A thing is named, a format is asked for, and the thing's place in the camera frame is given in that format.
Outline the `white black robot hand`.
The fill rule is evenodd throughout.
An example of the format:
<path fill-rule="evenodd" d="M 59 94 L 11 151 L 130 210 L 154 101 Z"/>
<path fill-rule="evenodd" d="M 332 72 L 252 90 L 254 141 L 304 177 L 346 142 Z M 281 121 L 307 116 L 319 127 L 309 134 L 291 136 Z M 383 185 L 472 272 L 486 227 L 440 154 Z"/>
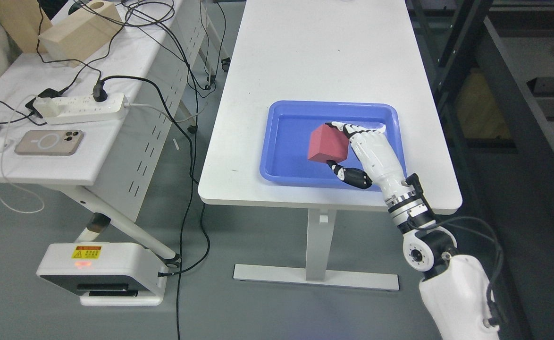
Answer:
<path fill-rule="evenodd" d="M 327 161 L 340 181 L 361 189 L 368 189 L 376 184 L 386 199 L 413 191 L 406 183 L 402 166 L 384 134 L 384 128 L 366 128 L 343 122 L 327 122 L 325 125 L 339 130 L 348 138 L 363 166 L 362 170 L 345 168 L 335 161 Z"/>

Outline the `white robot base unit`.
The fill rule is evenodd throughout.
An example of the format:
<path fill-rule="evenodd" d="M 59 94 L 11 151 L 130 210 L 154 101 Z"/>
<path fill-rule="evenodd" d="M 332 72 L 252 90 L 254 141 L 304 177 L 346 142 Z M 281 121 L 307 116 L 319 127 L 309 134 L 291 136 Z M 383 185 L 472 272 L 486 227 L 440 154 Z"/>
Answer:
<path fill-rule="evenodd" d="M 136 243 L 49 245 L 37 276 L 79 296 L 84 306 L 158 306 L 168 268 Z"/>

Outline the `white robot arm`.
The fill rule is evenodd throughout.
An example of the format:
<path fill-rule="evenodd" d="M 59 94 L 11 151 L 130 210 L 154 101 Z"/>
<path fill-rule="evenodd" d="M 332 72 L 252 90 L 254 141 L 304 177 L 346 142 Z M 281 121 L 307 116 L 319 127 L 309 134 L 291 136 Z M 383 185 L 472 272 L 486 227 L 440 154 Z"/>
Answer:
<path fill-rule="evenodd" d="M 497 340 L 499 326 L 487 304 L 489 279 L 479 260 L 461 254 L 455 237 L 437 225 L 436 215 L 415 187 L 378 182 L 389 215 L 403 235 L 407 263 L 423 273 L 419 291 L 444 340 Z"/>

